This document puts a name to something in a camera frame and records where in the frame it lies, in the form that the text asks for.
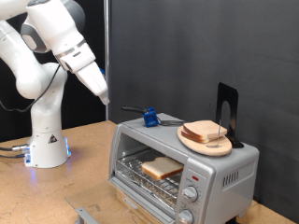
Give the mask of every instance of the blue object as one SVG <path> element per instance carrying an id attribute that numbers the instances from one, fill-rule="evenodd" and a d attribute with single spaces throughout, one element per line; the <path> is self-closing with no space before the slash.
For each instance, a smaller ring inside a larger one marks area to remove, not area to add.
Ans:
<path id="1" fill-rule="evenodd" d="M 105 74 L 105 70 L 104 69 L 102 69 L 102 68 L 99 68 L 99 69 L 100 69 L 101 73 Z"/>
<path id="2" fill-rule="evenodd" d="M 150 107 L 148 109 L 147 113 L 142 114 L 144 121 L 146 122 L 146 126 L 153 127 L 159 124 L 159 121 L 157 119 L 156 111 L 153 107 Z"/>

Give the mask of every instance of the black stand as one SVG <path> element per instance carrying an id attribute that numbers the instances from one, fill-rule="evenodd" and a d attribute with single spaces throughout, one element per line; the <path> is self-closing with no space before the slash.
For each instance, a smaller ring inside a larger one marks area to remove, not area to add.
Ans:
<path id="1" fill-rule="evenodd" d="M 237 221 L 236 221 L 236 218 L 232 218 L 231 220 L 229 220 L 228 222 L 226 222 L 226 224 L 239 224 Z"/>
<path id="2" fill-rule="evenodd" d="M 242 148 L 244 145 L 235 139 L 235 125 L 236 125 L 236 112 L 237 112 L 237 102 L 238 93 L 232 87 L 229 87 L 223 83 L 218 85 L 218 98 L 217 98 L 217 109 L 216 109 L 216 122 L 219 124 L 221 120 L 222 105 L 225 101 L 229 104 L 231 108 L 230 115 L 230 126 L 226 134 L 227 138 L 232 142 L 233 148 Z"/>

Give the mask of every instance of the black curtain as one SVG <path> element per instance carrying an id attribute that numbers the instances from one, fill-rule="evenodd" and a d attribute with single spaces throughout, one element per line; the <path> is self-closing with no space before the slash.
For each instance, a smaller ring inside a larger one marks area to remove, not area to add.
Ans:
<path id="1" fill-rule="evenodd" d="M 104 2 L 77 1 L 85 11 L 86 25 L 82 32 L 87 43 L 93 50 L 99 67 L 105 69 L 105 29 Z M 8 20 L 18 32 L 26 19 L 26 14 Z M 57 63 L 51 52 L 36 54 L 40 63 Z M 0 60 L 0 99 L 6 107 L 25 108 L 32 100 L 22 98 L 15 85 L 15 77 L 8 66 Z M 101 100 L 95 97 L 77 77 L 68 73 L 64 88 L 62 104 L 63 129 L 105 120 L 105 107 Z M 0 107 L 0 142 L 22 138 L 31 135 L 30 111 L 26 113 L 7 112 Z"/>

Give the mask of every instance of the wooden table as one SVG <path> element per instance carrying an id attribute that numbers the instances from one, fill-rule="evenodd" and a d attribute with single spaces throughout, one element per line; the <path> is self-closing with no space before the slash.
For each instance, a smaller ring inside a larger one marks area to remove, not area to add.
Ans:
<path id="1" fill-rule="evenodd" d="M 0 224 L 74 224 L 77 213 L 64 197 L 107 180 L 115 127 L 113 122 L 104 121 L 63 130 L 72 156 L 64 165 L 56 168 L 26 168 L 23 159 L 0 158 Z M 1 143 L 0 147 L 25 144 L 27 139 Z M 256 202 L 238 222 L 294 224 Z"/>

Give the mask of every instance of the black cable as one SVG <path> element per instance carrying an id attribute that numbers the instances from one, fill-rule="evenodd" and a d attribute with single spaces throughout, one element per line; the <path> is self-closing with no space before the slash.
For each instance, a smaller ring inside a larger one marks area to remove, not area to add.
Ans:
<path id="1" fill-rule="evenodd" d="M 8 156 L 0 155 L 0 157 L 2 157 L 2 158 L 9 158 L 9 159 L 18 159 L 18 158 L 24 158 L 25 154 L 20 154 L 20 155 L 13 156 L 13 157 L 8 157 Z"/>
<path id="2" fill-rule="evenodd" d="M 28 105 L 26 108 L 24 108 L 23 110 L 21 110 L 21 109 L 17 109 L 17 108 L 13 108 L 13 109 L 8 109 L 8 108 L 6 108 L 3 104 L 2 104 L 2 102 L 1 102 L 1 100 L 0 100 L 0 105 L 5 109 L 5 110 L 7 110 L 7 111 L 18 111 L 18 112 L 20 112 L 20 113 L 25 113 L 27 110 L 29 110 L 46 92 L 47 92 L 47 90 L 49 89 L 49 87 L 50 87 L 50 85 L 52 84 L 52 82 L 53 82 L 53 80 L 55 79 L 55 77 L 56 77 L 56 74 L 57 74 L 57 72 L 58 72 L 58 70 L 59 70 L 59 68 L 60 68 L 61 66 L 60 65 L 58 65 L 58 67 L 57 67 L 57 69 L 56 69 L 56 71 L 55 71 L 55 73 L 54 73 L 54 75 L 53 75 L 53 77 L 52 77 L 52 79 L 50 80 L 50 83 L 49 83 L 49 85 L 48 85 L 48 87 L 43 91 L 43 93 L 41 93 L 41 95 L 40 96 L 38 96 L 37 97 L 37 99 L 36 100 L 34 100 L 30 105 Z"/>
<path id="3" fill-rule="evenodd" d="M 12 148 L 9 147 L 0 147 L 1 151 L 12 151 Z"/>
<path id="4" fill-rule="evenodd" d="M 160 121 L 159 125 L 162 126 L 172 126 L 172 125 L 183 125 L 186 121 L 183 120 L 161 120 L 159 117 L 157 119 Z"/>

